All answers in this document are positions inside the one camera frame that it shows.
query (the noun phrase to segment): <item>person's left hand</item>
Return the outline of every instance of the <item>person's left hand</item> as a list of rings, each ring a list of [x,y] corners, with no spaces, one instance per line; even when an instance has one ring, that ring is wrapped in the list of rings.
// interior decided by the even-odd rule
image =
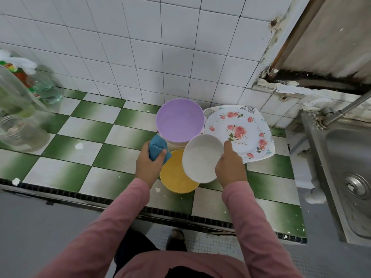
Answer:
[[[166,149],[163,149],[157,156],[156,160],[151,161],[148,153],[150,142],[143,144],[142,150],[137,159],[137,167],[135,168],[135,177],[145,181],[150,189],[155,183],[166,157]]]

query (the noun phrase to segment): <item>white paint speck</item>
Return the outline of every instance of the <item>white paint speck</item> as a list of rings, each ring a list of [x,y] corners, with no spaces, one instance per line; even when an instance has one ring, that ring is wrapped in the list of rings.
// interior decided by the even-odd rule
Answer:
[[[79,149],[83,149],[83,148],[84,148],[84,145],[82,144],[82,142],[80,142],[80,143],[78,143],[78,144],[75,145],[75,148],[76,148],[77,150],[79,150]]]
[[[12,185],[14,185],[14,186],[18,186],[18,184],[21,182],[21,180],[19,179],[19,178],[15,178],[15,179],[13,179],[12,180]]]

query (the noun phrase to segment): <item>sink drain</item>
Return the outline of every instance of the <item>sink drain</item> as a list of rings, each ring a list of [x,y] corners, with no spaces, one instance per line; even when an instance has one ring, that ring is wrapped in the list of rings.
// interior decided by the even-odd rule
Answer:
[[[348,191],[360,199],[370,197],[371,187],[369,183],[359,174],[344,173],[345,184]]]

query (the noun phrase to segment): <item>blue sponge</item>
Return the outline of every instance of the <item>blue sponge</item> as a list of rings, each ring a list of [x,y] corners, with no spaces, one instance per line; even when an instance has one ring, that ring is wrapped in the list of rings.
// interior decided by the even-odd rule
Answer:
[[[156,160],[162,149],[167,150],[167,142],[161,136],[155,135],[149,145],[149,154],[152,161]],[[171,153],[167,151],[163,165],[169,160]]]

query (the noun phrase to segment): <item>metal pipe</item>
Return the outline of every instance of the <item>metal pipe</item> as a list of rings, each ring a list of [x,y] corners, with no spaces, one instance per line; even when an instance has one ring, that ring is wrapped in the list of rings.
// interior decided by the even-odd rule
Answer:
[[[365,93],[364,95],[362,95],[359,98],[357,98],[355,101],[353,101],[350,104],[348,104],[343,109],[341,109],[339,111],[336,111],[335,113],[331,113],[331,114],[327,115],[327,117],[322,121],[322,124],[324,126],[330,125],[331,123],[339,120],[341,117],[343,117],[346,113],[348,113],[349,111],[351,111],[355,107],[357,107],[360,104],[364,103],[369,98],[371,98],[371,90],[369,90],[367,93]]]

